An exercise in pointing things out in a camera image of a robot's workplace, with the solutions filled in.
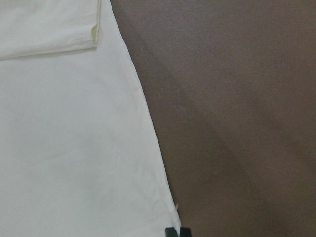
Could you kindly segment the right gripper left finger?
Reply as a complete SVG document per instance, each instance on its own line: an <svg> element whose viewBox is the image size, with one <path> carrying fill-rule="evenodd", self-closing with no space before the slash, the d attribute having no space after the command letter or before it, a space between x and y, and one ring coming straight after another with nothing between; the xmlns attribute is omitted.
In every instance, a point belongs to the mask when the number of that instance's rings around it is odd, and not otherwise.
<svg viewBox="0 0 316 237"><path fill-rule="evenodd" d="M177 231L173 227L168 227L165 229L166 237L178 237Z"/></svg>

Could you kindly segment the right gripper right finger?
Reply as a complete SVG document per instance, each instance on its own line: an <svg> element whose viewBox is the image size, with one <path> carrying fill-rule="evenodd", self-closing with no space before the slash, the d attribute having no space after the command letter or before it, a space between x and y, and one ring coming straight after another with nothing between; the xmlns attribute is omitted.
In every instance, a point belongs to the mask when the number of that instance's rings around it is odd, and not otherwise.
<svg viewBox="0 0 316 237"><path fill-rule="evenodd" d="M190 228L180 228L179 237L191 237L191 229Z"/></svg>

